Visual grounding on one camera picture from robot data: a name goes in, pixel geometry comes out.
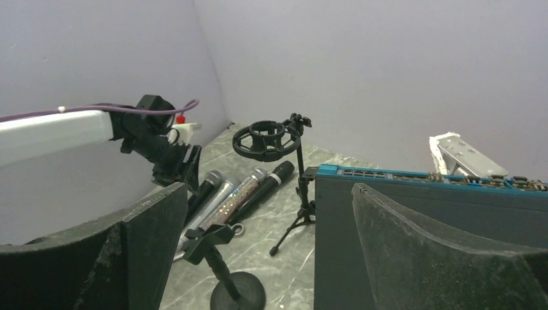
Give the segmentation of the ring mic stand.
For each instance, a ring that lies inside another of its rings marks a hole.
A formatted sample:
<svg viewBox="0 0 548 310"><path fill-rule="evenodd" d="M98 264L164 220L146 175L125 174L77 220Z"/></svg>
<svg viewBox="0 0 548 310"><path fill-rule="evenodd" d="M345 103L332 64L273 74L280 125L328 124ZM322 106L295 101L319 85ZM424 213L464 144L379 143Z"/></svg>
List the ring mic stand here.
<svg viewBox="0 0 548 310"><path fill-rule="evenodd" d="M311 127L311 119L293 113L283 122L263 120L252 123L237 131L232 138L233 150L247 159L268 163L278 161L292 152L297 155L296 193L300 198L300 209L296 219L269 251L270 256L278 253L281 244L292 230L315 223L311 219L315 215L315 202L308 199L308 185L315 179L317 168L304 167L301 138L306 127ZM266 198L289 180L294 170L295 166L290 161L283 161L277 165L229 222L239 223L250 217Z"/></svg>

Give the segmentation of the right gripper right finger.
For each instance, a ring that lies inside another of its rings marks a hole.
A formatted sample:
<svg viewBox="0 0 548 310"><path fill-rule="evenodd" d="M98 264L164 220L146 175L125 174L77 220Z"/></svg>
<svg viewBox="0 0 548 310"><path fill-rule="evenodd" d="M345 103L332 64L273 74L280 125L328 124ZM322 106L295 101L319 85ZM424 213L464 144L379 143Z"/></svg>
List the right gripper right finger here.
<svg viewBox="0 0 548 310"><path fill-rule="evenodd" d="M352 189L376 309L546 309L547 250L462 231Z"/></svg>

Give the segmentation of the grey microphone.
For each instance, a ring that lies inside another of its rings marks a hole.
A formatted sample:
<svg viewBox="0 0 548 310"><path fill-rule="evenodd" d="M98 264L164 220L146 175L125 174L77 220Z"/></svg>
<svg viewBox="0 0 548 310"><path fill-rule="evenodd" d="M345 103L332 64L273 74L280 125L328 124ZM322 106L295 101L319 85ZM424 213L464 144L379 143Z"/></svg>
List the grey microphone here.
<svg viewBox="0 0 548 310"><path fill-rule="evenodd" d="M227 177L219 186L217 192L210 198L204 205L204 208L184 227L177 245L177 250L173 258L173 262L177 262L183 258L184 252L182 250L183 243L187 240L185 233L189 229L197 229L201 226L205 220L213 214L218 206L242 183L242 181L235 177Z"/></svg>

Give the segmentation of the black wireless microphone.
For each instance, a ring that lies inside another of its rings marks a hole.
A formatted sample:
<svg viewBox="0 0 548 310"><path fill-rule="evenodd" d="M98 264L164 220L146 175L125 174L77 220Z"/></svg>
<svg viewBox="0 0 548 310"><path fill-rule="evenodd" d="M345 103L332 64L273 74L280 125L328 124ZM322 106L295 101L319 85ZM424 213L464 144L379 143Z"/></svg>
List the black wireless microphone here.
<svg viewBox="0 0 548 310"><path fill-rule="evenodd" d="M290 161L283 161L268 175L258 186L257 190L245 201L245 203L234 213L228 224L241 223L249 218L285 181L287 181L295 170Z"/></svg>

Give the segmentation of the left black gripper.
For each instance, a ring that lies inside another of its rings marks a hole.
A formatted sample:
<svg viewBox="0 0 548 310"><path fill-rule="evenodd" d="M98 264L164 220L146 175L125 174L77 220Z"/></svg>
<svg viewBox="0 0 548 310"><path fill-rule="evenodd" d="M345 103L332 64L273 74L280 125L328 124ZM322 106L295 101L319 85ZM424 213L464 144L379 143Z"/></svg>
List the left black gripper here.
<svg viewBox="0 0 548 310"><path fill-rule="evenodd" d="M167 155L154 164L152 182L166 187L185 183L189 189L199 188L198 171L202 147L199 145L172 145Z"/></svg>

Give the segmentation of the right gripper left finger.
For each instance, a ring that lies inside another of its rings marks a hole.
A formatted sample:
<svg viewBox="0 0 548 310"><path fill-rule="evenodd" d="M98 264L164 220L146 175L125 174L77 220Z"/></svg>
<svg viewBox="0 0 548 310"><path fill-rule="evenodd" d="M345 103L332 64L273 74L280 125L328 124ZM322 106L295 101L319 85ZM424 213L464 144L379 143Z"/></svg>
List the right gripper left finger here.
<svg viewBox="0 0 548 310"><path fill-rule="evenodd" d="M158 309L187 214L174 183L105 216L1 246L2 309Z"/></svg>

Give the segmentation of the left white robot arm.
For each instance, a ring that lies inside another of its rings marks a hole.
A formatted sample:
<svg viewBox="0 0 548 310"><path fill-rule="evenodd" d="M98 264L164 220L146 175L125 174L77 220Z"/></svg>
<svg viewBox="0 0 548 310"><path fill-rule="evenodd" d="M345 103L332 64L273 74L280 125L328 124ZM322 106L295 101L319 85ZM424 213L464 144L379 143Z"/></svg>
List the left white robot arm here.
<svg viewBox="0 0 548 310"><path fill-rule="evenodd" d="M177 109L148 94L135 107L100 103L3 116L1 165L120 140L121 153L136 152L152 163L153 183L166 187L182 182L197 192L202 148L190 140L200 125L186 123L184 113L198 103L192 100Z"/></svg>

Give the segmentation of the glitter handle microphone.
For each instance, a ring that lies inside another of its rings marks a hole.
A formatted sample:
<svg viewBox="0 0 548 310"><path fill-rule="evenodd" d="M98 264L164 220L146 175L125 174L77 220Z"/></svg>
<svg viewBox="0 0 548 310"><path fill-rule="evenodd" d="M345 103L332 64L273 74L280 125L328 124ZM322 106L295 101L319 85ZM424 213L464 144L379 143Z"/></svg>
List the glitter handle microphone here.
<svg viewBox="0 0 548 310"><path fill-rule="evenodd" d="M249 176L238 185L229 196L224 199L218 207L211 213L200 225L199 228L204 231L212 225L223 225L228 219L246 202L253 194L262 181L268 176L267 170L261 167L255 167L251 170Z"/></svg>

